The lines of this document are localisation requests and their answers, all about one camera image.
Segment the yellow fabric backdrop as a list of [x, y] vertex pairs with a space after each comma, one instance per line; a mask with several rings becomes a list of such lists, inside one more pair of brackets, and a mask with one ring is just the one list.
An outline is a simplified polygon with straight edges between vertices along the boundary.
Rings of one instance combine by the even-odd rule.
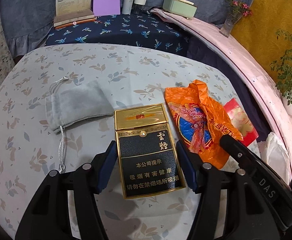
[[254, 0], [252, 15], [235, 24], [231, 35], [255, 58], [276, 81], [270, 64], [284, 55], [291, 43], [276, 37], [276, 31], [292, 34], [292, 0]]

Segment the black gold cigarette box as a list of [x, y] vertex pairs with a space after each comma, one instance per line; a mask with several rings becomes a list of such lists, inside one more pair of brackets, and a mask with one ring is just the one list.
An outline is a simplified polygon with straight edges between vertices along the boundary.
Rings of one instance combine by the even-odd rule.
[[185, 188], [163, 104], [116, 110], [114, 127], [125, 199]]

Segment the pink cloth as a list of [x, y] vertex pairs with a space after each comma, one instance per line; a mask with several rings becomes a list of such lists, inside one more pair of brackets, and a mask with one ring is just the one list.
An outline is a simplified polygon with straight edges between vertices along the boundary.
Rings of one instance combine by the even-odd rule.
[[218, 27], [197, 18], [187, 19], [158, 8], [151, 12], [197, 37], [241, 78], [258, 103], [271, 130], [284, 144], [289, 157], [288, 174], [292, 178], [292, 116], [287, 113], [275, 82], [268, 73], [234, 37], [225, 37], [219, 33]]

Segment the red gold envelope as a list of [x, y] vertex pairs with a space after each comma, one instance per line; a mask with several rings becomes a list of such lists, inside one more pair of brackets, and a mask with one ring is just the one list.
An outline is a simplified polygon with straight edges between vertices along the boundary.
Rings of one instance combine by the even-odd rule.
[[231, 119], [233, 126], [239, 130], [243, 139], [241, 142], [245, 146], [249, 146], [258, 138], [258, 133], [250, 121], [245, 110], [240, 107], [235, 99], [231, 99], [224, 105], [224, 108]]

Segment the white tube bottle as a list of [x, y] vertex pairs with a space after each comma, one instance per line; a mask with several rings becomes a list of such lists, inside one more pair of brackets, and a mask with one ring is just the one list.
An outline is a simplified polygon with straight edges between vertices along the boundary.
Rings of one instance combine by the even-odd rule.
[[121, 13], [123, 15], [129, 15], [131, 13], [134, 0], [123, 0]]

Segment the green tissue box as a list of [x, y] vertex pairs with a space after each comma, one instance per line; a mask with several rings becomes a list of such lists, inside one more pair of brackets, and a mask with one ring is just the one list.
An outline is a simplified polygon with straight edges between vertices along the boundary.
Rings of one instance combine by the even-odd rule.
[[193, 18], [197, 11], [194, 3], [188, 0], [164, 0], [162, 8], [169, 13], [185, 18]]

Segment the orange plastic bag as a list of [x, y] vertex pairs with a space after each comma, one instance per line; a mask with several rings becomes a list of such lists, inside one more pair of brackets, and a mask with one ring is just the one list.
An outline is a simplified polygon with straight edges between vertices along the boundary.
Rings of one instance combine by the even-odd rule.
[[189, 151], [222, 169], [230, 155], [221, 148], [219, 140], [225, 134], [236, 140], [243, 137], [223, 105], [209, 96], [206, 83], [194, 80], [188, 87], [169, 87], [164, 97]]

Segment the grey drawstring pouch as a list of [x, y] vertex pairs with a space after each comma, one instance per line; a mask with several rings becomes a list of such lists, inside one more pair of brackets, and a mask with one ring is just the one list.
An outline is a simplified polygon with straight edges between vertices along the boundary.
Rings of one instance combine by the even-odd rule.
[[91, 81], [75, 88], [59, 91], [62, 84], [69, 77], [64, 76], [53, 82], [46, 97], [46, 119], [49, 128], [59, 134], [58, 146], [58, 171], [66, 171], [65, 135], [64, 129], [83, 120], [109, 116], [114, 113], [114, 108], [106, 98], [99, 84]]

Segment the green potted plant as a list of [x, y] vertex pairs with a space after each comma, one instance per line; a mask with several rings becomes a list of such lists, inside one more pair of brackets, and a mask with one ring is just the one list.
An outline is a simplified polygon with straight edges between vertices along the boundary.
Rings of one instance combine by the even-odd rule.
[[290, 48], [270, 64], [272, 71], [277, 73], [276, 88], [281, 92], [282, 103], [289, 115], [292, 115], [292, 34], [286, 30], [276, 31], [276, 38], [290, 42]]

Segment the beige desk calendar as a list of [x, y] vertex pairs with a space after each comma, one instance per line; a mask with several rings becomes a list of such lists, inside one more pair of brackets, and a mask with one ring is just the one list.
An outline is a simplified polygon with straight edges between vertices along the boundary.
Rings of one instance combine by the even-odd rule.
[[55, 28], [61, 28], [73, 22], [96, 19], [91, 10], [92, 0], [56, 0], [55, 5]]

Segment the purple card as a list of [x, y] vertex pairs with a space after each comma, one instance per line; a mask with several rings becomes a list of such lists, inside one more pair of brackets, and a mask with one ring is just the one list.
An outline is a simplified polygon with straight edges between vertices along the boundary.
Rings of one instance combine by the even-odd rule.
[[120, 15], [120, 0], [93, 0], [95, 16]]

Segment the glass flower vase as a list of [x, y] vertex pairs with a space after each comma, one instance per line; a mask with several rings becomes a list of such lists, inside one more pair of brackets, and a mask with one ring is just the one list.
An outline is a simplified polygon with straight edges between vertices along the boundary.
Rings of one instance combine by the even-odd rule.
[[219, 33], [229, 37], [234, 25], [242, 18], [252, 14], [250, 6], [242, 0], [225, 0], [227, 4], [227, 16]]

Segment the navy floral cloth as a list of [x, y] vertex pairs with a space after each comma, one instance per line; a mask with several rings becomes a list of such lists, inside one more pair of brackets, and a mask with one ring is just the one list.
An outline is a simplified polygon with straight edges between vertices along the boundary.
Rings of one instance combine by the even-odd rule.
[[186, 56], [190, 34], [155, 14], [101, 16], [93, 22], [51, 29], [47, 46], [106, 43], [156, 49]]

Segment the white trash bag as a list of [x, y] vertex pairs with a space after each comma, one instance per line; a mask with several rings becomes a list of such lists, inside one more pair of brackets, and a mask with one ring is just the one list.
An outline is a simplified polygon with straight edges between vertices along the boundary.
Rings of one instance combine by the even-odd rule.
[[270, 132], [266, 141], [261, 141], [257, 144], [262, 161], [268, 164], [286, 184], [289, 184], [292, 175], [289, 155], [284, 143], [274, 132]]

